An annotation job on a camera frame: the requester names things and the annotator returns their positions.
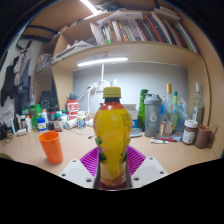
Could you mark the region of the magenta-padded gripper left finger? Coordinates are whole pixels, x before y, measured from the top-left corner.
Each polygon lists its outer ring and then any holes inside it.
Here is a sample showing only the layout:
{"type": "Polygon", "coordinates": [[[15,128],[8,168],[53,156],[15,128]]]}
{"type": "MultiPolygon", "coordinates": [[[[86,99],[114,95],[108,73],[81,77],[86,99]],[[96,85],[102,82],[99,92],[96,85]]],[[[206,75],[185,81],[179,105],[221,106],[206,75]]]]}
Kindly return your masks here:
{"type": "Polygon", "coordinates": [[[98,148],[93,148],[81,159],[72,159],[59,176],[83,188],[98,189],[100,185],[98,148]]]}

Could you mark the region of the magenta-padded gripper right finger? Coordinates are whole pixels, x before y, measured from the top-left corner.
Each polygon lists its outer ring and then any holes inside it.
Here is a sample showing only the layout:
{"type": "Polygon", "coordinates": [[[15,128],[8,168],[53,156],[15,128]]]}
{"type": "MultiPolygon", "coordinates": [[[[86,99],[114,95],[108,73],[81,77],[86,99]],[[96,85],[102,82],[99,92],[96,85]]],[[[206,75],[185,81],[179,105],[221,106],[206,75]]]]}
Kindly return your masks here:
{"type": "Polygon", "coordinates": [[[128,189],[140,188],[168,175],[153,157],[146,157],[132,146],[126,157],[126,184],[128,189]]]}

